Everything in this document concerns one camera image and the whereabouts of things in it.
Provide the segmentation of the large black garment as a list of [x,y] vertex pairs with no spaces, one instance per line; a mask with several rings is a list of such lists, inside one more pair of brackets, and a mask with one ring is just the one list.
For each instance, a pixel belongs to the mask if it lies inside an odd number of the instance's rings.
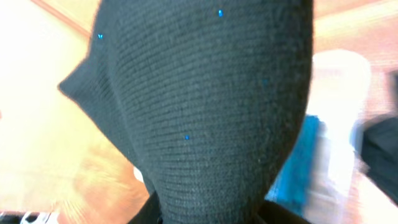
[[133,223],[302,223],[265,200],[302,127],[311,0],[107,0],[59,84],[136,166]]

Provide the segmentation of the blue denim jeans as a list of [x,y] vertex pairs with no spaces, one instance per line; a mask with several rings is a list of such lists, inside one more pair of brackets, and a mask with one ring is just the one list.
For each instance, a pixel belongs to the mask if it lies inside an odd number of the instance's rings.
[[312,181],[319,126],[317,116],[306,115],[292,153],[265,196],[301,217]]

